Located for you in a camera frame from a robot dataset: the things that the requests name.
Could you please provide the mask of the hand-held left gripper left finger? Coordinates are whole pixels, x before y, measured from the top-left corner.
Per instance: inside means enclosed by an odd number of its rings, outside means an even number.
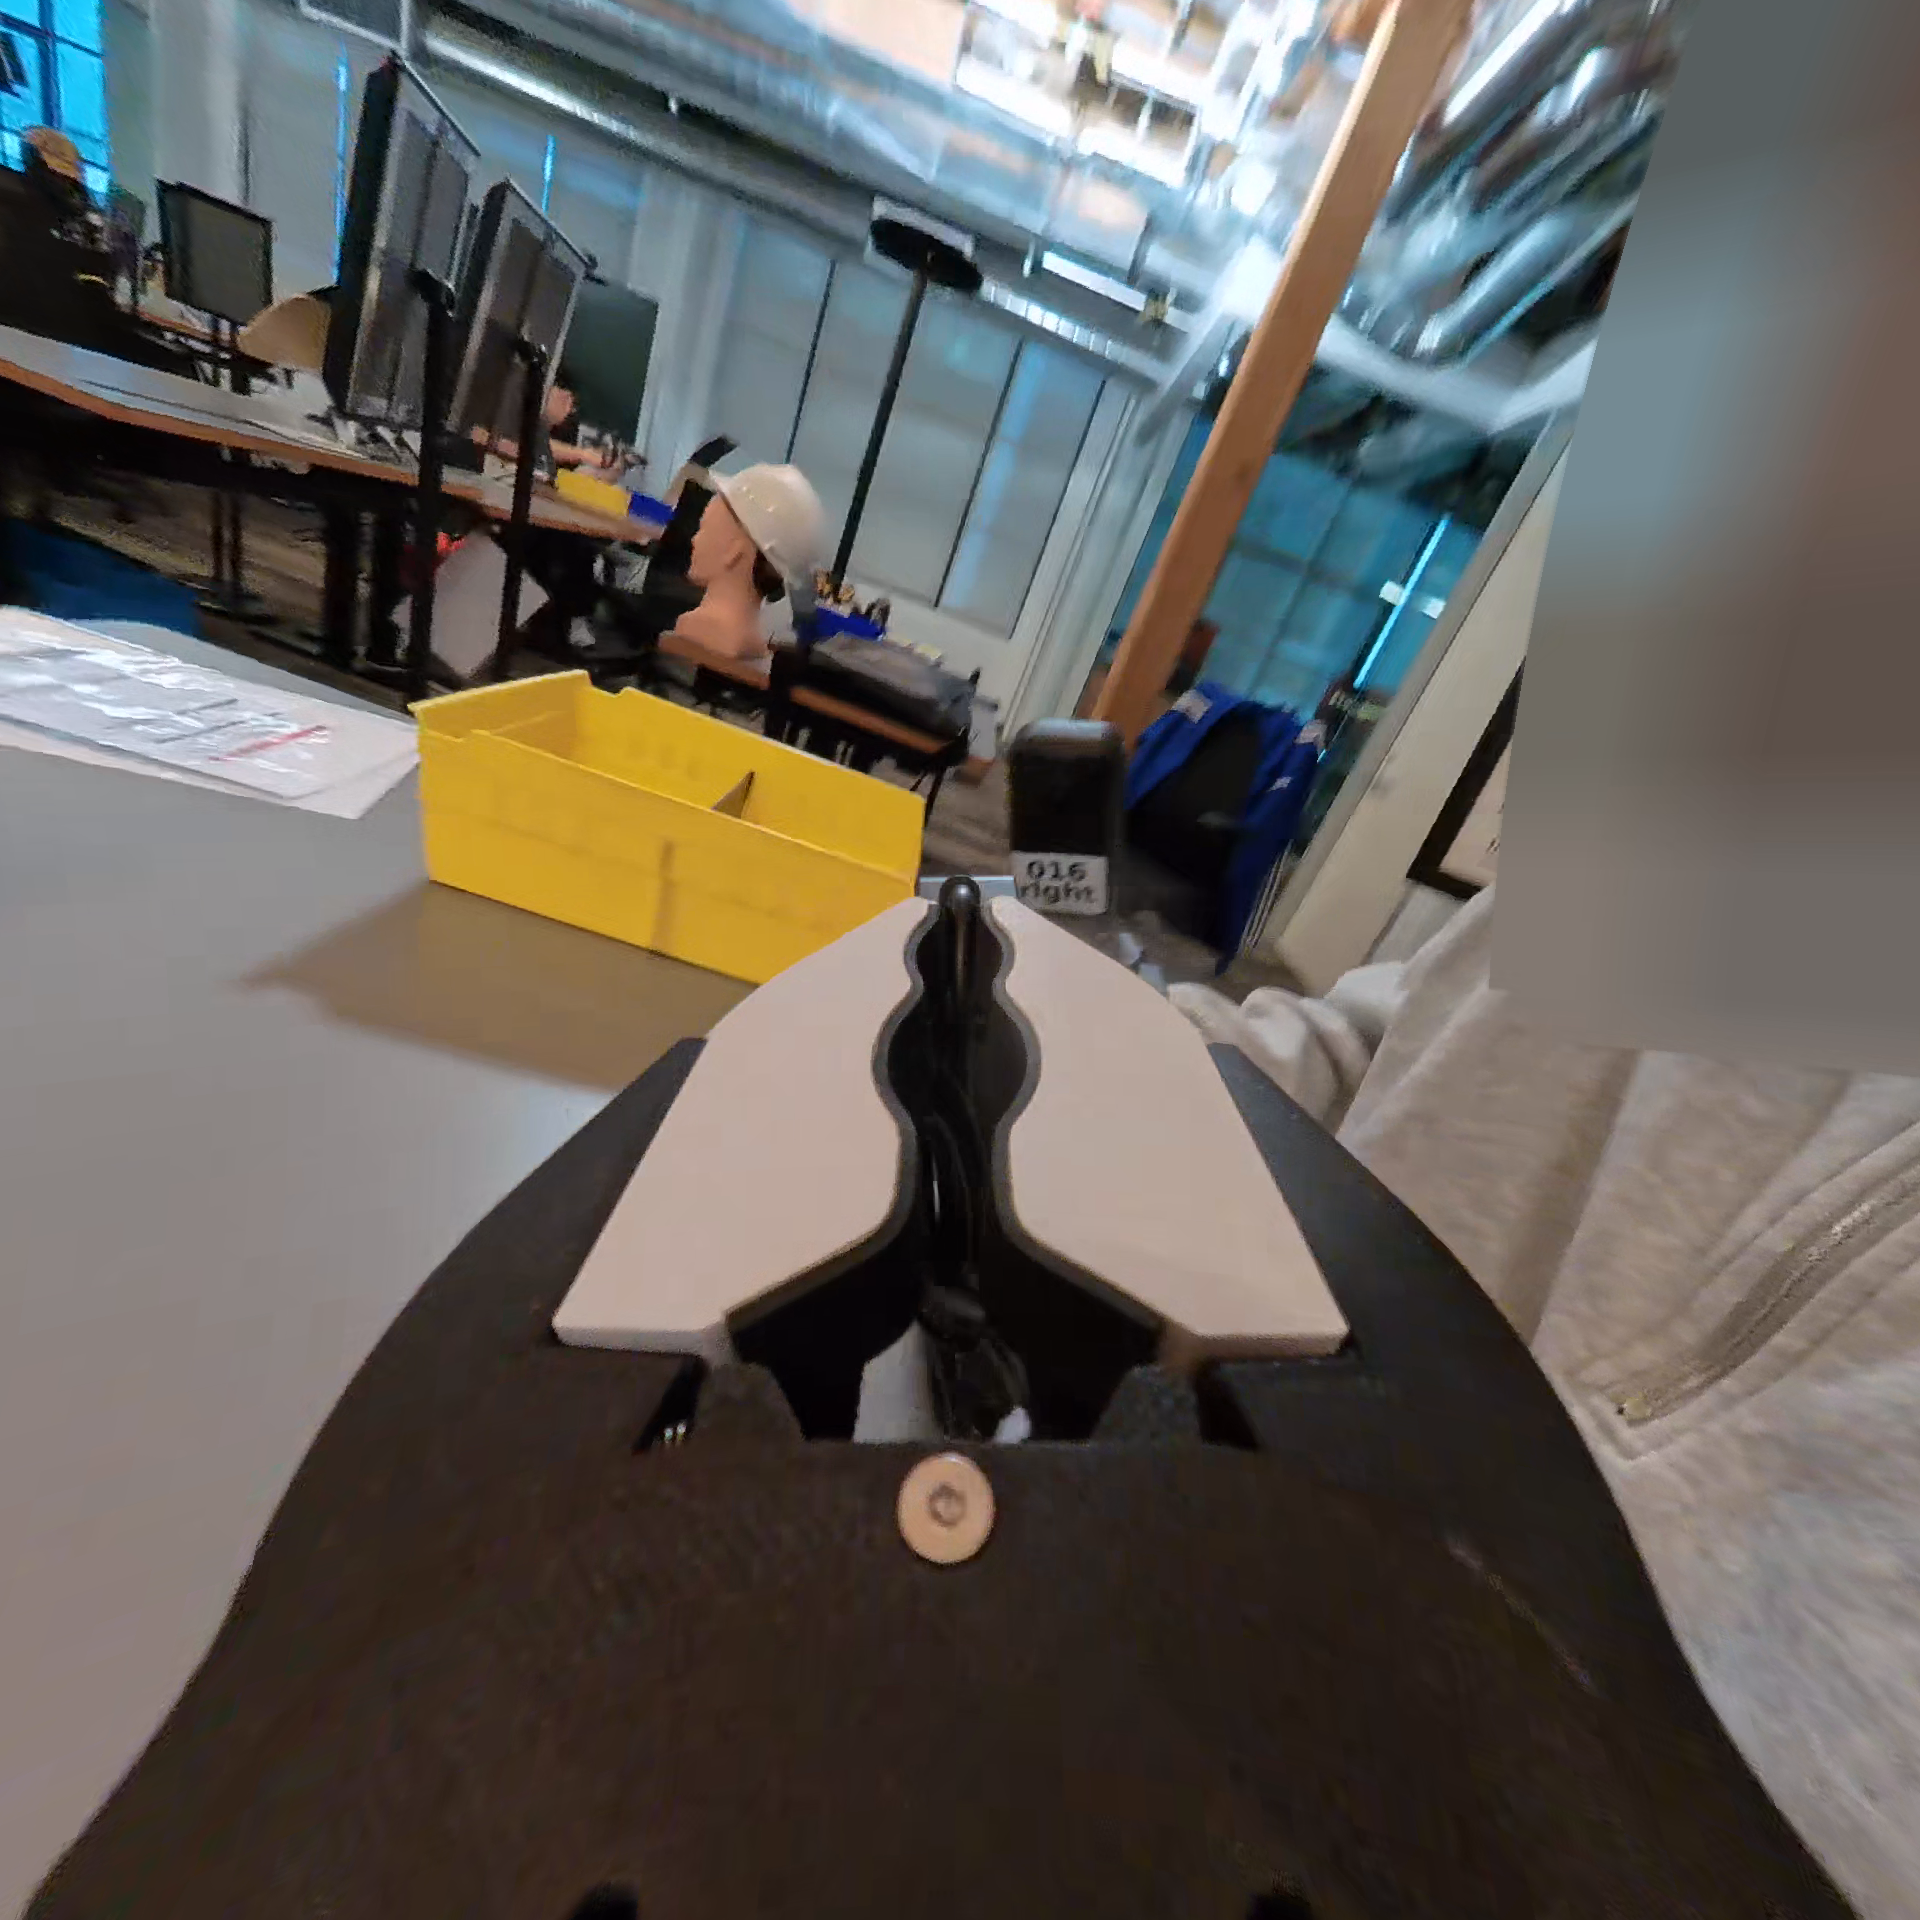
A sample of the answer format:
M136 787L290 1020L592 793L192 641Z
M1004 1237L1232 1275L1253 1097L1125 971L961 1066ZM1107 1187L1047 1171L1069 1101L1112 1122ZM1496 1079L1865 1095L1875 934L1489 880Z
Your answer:
M743 1357L758 1317L881 1237L904 1119L879 1057L932 921L892 905L717 1021L552 1313L561 1347Z

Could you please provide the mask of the black usb cable silver plug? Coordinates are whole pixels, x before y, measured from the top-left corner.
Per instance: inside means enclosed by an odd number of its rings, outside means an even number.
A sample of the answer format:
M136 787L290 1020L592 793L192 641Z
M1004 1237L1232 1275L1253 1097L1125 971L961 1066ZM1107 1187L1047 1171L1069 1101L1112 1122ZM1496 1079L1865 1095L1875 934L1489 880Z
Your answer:
M978 880L942 883L915 950L922 1006L899 1091L919 1137L919 1334L936 1433L961 1443L1031 1437L1029 1373L986 1302L1007 1261L997 1128L1023 1082L1023 1042L997 1009L998 937Z

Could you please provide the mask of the person's right forearm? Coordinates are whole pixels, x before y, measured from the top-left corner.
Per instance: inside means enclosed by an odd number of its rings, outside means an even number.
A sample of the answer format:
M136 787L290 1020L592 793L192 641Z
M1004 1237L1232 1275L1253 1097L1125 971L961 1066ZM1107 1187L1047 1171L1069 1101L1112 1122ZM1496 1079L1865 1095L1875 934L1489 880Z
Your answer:
M1239 1049L1333 1137L1419 1137L1441 1117L1421 1057L1483 982L1483 959L1483 942L1437 934L1412 956L1341 972L1321 995L1257 986L1232 999L1205 982L1175 982L1166 999L1207 1046Z

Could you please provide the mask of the grey bag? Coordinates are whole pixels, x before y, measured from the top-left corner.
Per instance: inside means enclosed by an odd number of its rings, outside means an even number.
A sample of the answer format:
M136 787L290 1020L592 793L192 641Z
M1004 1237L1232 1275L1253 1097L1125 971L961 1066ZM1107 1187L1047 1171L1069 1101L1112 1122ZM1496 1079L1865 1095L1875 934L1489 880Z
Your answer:
M974 733L974 678L892 641L831 635L806 650L803 678L832 698L935 738Z

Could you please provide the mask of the small wooden desk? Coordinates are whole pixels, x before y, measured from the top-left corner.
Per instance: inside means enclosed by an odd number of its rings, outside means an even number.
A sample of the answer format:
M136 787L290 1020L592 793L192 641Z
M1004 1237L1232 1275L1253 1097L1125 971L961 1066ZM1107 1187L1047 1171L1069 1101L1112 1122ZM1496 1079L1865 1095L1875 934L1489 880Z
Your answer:
M974 761L970 724L936 735L828 691L794 671L792 650L775 650L769 659L735 659L683 635L663 635L658 659L693 671L693 691L708 710L726 710L730 702L752 710L758 733L783 748L831 759L863 773L872 773L881 761L896 763L924 797L924 808L935 808L943 783Z

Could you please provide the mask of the yellow plastic bin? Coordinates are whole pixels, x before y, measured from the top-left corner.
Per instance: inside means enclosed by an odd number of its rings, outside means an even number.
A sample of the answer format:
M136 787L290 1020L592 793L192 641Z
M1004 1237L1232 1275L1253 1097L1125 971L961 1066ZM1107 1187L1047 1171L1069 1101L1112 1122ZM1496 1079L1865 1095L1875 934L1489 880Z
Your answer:
M919 793L584 674L437 696L432 883L752 986L919 891Z

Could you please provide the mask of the black framed picture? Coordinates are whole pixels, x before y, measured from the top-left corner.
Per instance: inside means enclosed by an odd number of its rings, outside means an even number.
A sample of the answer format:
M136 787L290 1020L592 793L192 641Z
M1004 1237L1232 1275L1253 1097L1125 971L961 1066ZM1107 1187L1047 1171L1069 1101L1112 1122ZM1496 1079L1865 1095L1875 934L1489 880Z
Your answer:
M1526 671L1511 675L1503 702L1437 811L1434 825L1414 852L1408 868L1412 886L1453 900L1470 900L1496 883L1503 793L1519 721L1523 675Z

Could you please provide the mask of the mannequin head white hard hat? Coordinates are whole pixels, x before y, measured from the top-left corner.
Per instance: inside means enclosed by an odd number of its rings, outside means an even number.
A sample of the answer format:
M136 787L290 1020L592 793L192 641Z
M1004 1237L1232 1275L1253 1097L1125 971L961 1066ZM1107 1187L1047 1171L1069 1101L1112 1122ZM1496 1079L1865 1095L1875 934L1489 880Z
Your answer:
M822 542L828 514L801 466L752 464L708 475L708 502L686 562L698 598L673 624L673 637L720 659L769 659L769 606L812 591Z

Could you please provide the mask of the person's grey sweatshirt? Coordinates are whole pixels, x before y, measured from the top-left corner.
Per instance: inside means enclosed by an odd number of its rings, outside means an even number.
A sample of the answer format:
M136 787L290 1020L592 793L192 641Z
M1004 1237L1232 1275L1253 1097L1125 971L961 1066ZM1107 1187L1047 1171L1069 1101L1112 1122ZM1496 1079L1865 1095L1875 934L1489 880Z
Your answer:
M1916 1917L1916 1079L1576 1046L1491 897L1345 972L1339 1141L1576 1420L1700 1687L1869 1917Z

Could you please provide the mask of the large black monitor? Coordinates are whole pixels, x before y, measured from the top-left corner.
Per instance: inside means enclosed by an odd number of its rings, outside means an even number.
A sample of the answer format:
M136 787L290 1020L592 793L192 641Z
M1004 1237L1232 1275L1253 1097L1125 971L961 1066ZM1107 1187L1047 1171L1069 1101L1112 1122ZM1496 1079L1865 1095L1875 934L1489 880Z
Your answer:
M537 444L587 267L587 253L512 179L488 186L454 301L459 358L446 418L454 455Z
M426 411L426 334L462 274L479 148L402 57L364 84L324 342L339 418L407 431Z

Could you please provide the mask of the clear bag of papers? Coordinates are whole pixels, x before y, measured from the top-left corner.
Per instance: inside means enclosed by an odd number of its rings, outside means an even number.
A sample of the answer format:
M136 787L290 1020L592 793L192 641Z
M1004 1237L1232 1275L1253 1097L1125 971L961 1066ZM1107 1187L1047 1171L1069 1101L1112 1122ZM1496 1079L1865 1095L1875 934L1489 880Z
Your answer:
M183 637L3 610L3 748L364 820L419 769L419 729L191 664Z

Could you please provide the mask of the large blue bin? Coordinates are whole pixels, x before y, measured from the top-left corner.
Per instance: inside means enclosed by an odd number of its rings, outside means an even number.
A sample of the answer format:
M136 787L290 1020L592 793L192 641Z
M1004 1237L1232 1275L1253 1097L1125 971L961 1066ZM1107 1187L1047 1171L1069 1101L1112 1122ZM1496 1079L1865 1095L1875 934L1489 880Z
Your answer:
M3 605L204 637L201 600L180 580L91 539L19 519L3 519Z

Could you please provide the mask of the wood edged long desk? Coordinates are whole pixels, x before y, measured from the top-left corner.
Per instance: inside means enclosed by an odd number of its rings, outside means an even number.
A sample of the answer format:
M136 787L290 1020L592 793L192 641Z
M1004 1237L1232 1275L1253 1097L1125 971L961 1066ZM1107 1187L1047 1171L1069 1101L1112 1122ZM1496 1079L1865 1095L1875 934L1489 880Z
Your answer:
M324 613L311 652L331 671L427 691L426 646L364 637L364 587L392 586L402 537L389 547L364 523L404 526L423 565L434 565L446 502L493 523L537 523L558 537L650 550L660 526L606 514L533 477L446 464L447 439L423 439L419 455L345 431L204 378L159 372L75 342L3 326L3 448L75 455L107 444L107 460L148 477L172 477L210 493L283 498L327 517Z

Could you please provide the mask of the small black monitor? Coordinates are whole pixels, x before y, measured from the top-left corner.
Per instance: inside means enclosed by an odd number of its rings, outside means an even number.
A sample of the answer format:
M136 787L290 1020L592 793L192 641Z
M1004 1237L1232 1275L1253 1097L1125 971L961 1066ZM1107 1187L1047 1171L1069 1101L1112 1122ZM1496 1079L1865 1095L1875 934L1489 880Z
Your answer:
M244 326L275 301L275 222L192 182L158 179L159 277L180 308Z

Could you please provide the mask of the wooden post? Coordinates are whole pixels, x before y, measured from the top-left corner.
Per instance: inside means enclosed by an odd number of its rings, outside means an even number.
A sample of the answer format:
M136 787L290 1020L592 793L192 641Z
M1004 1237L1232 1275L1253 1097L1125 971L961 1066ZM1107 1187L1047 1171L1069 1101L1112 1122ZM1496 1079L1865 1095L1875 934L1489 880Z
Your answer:
M1473 5L1363 5L1359 18L1371 37L1355 88L1092 710L1127 746L1160 712L1404 148L1470 31Z

